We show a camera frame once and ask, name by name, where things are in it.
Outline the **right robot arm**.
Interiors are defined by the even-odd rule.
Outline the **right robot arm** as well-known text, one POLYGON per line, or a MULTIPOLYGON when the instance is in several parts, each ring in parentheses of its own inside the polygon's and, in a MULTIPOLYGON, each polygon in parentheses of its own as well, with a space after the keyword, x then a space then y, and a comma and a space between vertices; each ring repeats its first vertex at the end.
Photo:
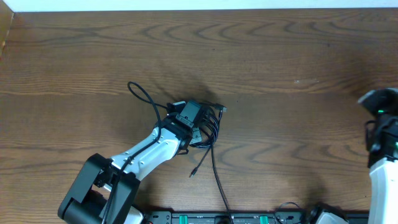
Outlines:
POLYGON ((371 179, 369 223, 397 223, 397 89, 371 90, 358 103, 372 115, 364 124, 371 179))

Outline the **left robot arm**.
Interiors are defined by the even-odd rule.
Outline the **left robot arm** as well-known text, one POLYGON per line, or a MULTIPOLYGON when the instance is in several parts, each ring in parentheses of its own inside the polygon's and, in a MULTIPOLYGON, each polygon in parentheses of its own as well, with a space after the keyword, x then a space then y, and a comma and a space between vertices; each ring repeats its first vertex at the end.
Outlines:
POLYGON ((105 158, 93 154, 83 164, 57 215, 67 223, 140 223, 133 206, 141 181, 161 163, 185 154, 199 125, 165 119, 129 150, 105 158))

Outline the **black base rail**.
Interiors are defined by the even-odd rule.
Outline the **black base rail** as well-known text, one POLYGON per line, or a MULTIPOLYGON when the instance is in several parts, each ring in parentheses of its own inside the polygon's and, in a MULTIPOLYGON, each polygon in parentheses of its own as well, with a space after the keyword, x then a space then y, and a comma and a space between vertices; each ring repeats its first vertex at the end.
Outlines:
MULTIPOLYGON (((304 212, 278 211, 260 213, 232 213, 233 223, 236 224, 261 224, 261 223, 304 223, 301 219, 305 217, 304 212)), ((143 224, 216 224, 230 223, 228 215, 225 213, 190 213, 190 212, 170 212, 153 211, 144 215, 143 224)))

